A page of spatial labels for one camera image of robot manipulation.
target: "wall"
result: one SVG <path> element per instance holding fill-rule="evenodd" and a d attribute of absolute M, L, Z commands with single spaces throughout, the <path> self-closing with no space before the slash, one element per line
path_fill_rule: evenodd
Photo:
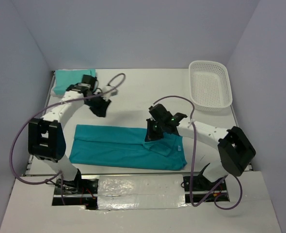
<path fill-rule="evenodd" d="M 226 64 L 259 0 L 12 0 L 49 65 Z"/>
<path fill-rule="evenodd" d="M 44 106 L 49 81 L 48 65 L 13 4 L 0 0 L 0 224 L 14 182 L 11 142 L 30 114 Z M 20 174 L 28 158 L 24 132 L 14 160 Z"/>
<path fill-rule="evenodd" d="M 286 233 L 286 0 L 260 1 L 227 68 L 238 121 L 257 150 L 254 166 Z"/>

